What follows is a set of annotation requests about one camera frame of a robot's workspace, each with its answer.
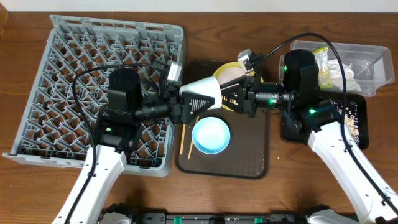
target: wooden surface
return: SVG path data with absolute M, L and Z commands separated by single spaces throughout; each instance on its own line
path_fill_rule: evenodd
M 267 53 L 302 32 L 318 32 L 333 42 L 389 47 L 398 74 L 398 14 L 205 14 L 58 13 L 127 21 L 178 24 L 187 39 L 188 61 L 236 60 L 250 48 Z M 0 35 L 0 150 L 9 152 L 28 99 L 46 40 L 53 27 L 49 13 L 9 14 Z M 277 80 L 278 61 L 267 61 L 268 80 Z M 398 84 L 367 98 L 370 145 L 364 151 L 374 167 L 398 190 Z M 272 117 L 271 168 L 262 180 L 184 174 L 173 165 L 164 178 L 120 176 L 105 206 L 124 202 L 169 212 L 267 213 L 329 205 L 340 213 L 353 208 L 326 165 L 308 146 L 280 139 L 280 118 Z M 175 143 L 175 151 L 180 145 Z M 25 166 L 0 157 L 0 223 L 49 223 L 61 209 L 78 169 Z
M 8 18 L 8 11 L 0 3 L 0 35 L 4 32 L 4 26 L 6 25 L 7 18 Z

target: blue bowl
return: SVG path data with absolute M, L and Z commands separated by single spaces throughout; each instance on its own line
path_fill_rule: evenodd
M 230 139 L 229 127 L 219 118 L 203 118 L 192 130 L 195 147 L 205 154 L 220 153 L 227 147 Z

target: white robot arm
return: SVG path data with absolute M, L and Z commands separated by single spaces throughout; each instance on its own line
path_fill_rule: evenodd
M 340 123 L 333 122 L 326 124 L 322 126 L 321 129 L 322 130 L 317 133 L 315 131 L 312 132 L 308 145 L 318 154 L 336 177 L 338 183 L 352 203 L 359 222 L 363 224 L 375 223 L 375 219 L 380 216 L 384 217 L 385 220 L 397 217 L 394 211 L 382 201 L 380 195 L 377 194 L 374 187 L 365 178 L 349 153 L 345 152 L 345 145 L 341 139 Z M 375 183 L 377 183 L 379 188 L 390 197 L 390 201 L 394 205 L 398 205 L 397 193 L 390 188 L 361 152 L 351 137 L 347 127 L 345 133 L 347 140 L 353 146 L 352 150 L 356 158 L 366 169 L 366 172 L 372 177 Z M 336 214 L 331 217 L 336 218 L 340 216 Z M 324 214 L 320 215 L 319 213 L 313 214 L 308 220 L 310 223 L 341 223 L 332 221 L 326 222 L 325 220 L 334 219 L 327 218 Z
M 91 169 L 92 160 L 93 148 L 89 148 L 87 150 L 85 165 L 83 166 L 67 201 L 55 220 L 52 222 L 53 224 L 65 223 L 67 215 L 87 179 L 87 174 Z M 97 222 L 109 191 L 111 190 L 115 180 L 123 172 L 126 164 L 127 162 L 124 152 L 115 152 L 115 148 L 113 147 L 102 145 L 97 146 L 95 175 L 91 178 L 86 190 L 81 195 L 81 198 L 70 217 L 70 223 L 82 224 Z

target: chopstick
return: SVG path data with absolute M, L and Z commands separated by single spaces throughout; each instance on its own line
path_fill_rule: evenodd
M 182 151 L 184 150 L 184 137 L 185 137 L 185 124 L 182 126 L 182 137 L 181 137 L 181 145 L 180 145 L 180 155 L 182 155 Z
M 195 124 L 197 124 L 198 121 L 199 121 L 199 116 L 197 116 L 197 120 L 195 121 Z M 192 141 L 192 139 L 191 139 L 191 146 L 189 147 L 188 159 L 191 158 L 192 145 L 193 145 L 193 141 Z

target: plastic dish rack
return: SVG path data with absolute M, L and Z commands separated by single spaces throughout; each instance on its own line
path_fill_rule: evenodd
M 74 76 L 112 64 L 184 63 L 185 40 L 180 26 L 83 17 L 50 16 L 52 29 L 11 153 L 21 164 L 82 167 L 88 132 L 72 95 Z M 136 67 L 141 78 L 159 81 L 149 67 Z M 113 68 L 83 76 L 76 86 L 91 127 Z M 164 177 L 170 172 L 175 125 L 143 123 L 138 153 L 127 160 L 125 174 Z

